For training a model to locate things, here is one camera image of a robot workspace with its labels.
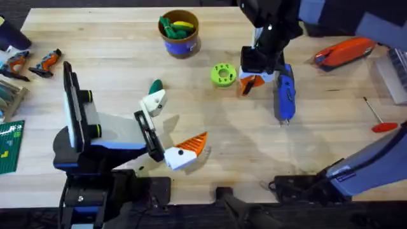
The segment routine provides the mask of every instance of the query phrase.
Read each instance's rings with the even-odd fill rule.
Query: white plastic part
[[[263,28],[254,28],[252,33],[252,48],[255,47],[257,40],[260,38],[261,32],[263,32]]]
[[[154,123],[151,117],[156,117],[161,113],[165,103],[167,103],[167,96],[165,90],[161,89],[153,94],[143,97],[140,101],[140,107],[144,116],[146,117],[147,125],[155,131]]]
[[[197,154],[194,151],[171,147],[165,150],[165,163],[172,170],[179,170],[197,160]]]
[[[258,75],[263,79],[263,81],[265,83],[271,82],[274,79],[275,74],[276,74],[276,71],[274,71],[273,74],[267,74],[266,72],[262,72],[261,74],[259,74],[259,73],[245,73],[242,70],[242,66],[240,66],[240,69],[239,69],[239,79],[244,79],[244,78],[247,78],[247,77],[252,76],[252,75]]]
[[[153,94],[145,96],[142,98],[142,101],[146,105],[150,116],[156,117],[161,113],[165,103],[167,103],[167,96],[165,95],[165,90],[161,89]]]

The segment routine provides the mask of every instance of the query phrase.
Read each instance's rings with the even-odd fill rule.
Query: green object in cup
[[[170,19],[160,16],[160,23],[163,25],[165,34],[170,39],[184,39],[188,35],[186,31],[174,31],[170,25]]]

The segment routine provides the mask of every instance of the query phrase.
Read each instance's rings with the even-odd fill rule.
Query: cup
[[[172,10],[164,14],[163,17],[168,18],[170,20],[170,23],[176,21],[189,22],[193,24],[195,28],[194,33],[187,38],[170,39],[167,37],[163,25],[158,22],[158,30],[160,30],[161,37],[164,40],[165,48],[171,56],[179,59],[185,59],[199,51],[199,23],[197,17],[193,13],[186,10]]]

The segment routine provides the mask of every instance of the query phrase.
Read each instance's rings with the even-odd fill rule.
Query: green 3d printed part
[[[218,87],[228,87],[237,77],[235,67],[231,64],[218,63],[210,72],[210,79]]]
[[[164,88],[163,82],[161,82],[161,80],[155,80],[153,82],[153,84],[151,85],[150,90],[148,91],[148,94],[150,95],[150,94],[155,93],[155,92],[157,92],[157,91],[159,91],[159,90],[161,90],[163,88]]]

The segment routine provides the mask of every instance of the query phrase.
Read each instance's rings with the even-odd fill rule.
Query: blue tool
[[[280,76],[277,78],[279,93],[280,122],[289,125],[290,119],[295,114],[295,87],[294,74],[289,64],[284,65]]]

